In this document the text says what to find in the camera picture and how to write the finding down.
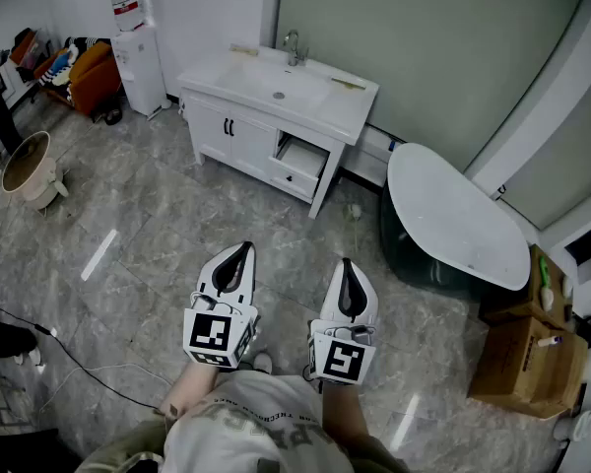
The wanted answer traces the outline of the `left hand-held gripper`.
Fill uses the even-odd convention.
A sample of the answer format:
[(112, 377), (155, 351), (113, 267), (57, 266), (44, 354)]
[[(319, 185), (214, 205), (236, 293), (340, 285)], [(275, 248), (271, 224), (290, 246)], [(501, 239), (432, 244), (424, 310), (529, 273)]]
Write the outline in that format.
[[(198, 364), (237, 369), (256, 337), (256, 250), (251, 241), (227, 247), (201, 269), (184, 310), (182, 347)], [(236, 298), (237, 304), (214, 298)]]

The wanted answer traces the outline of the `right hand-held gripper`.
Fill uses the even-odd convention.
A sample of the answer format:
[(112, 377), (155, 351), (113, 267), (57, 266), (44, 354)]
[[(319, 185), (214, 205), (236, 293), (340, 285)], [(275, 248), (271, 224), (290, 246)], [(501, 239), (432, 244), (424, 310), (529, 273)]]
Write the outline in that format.
[(342, 311), (345, 262), (330, 280), (320, 317), (309, 324), (309, 373), (313, 378), (361, 385), (375, 356), (378, 295), (365, 273), (346, 260), (346, 315)]

